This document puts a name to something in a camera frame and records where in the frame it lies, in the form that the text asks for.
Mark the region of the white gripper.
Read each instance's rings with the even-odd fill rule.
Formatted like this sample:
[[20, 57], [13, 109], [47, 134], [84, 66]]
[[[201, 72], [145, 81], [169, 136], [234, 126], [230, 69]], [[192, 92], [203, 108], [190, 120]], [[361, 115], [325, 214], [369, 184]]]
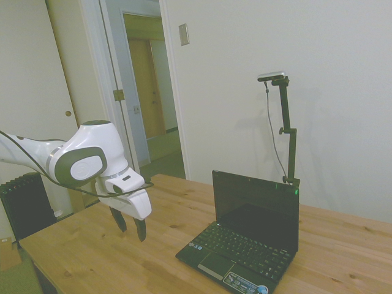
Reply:
[[110, 192], [115, 192], [113, 186], [117, 186], [125, 195], [109, 198], [99, 197], [99, 200], [110, 206], [111, 214], [122, 232], [127, 230], [127, 225], [121, 212], [134, 217], [138, 239], [143, 242], [146, 239], [146, 222], [144, 219], [151, 214], [152, 208], [145, 189], [136, 192], [131, 191], [141, 188], [144, 183], [106, 182], [106, 184], [108, 184], [107, 187], [110, 188]]

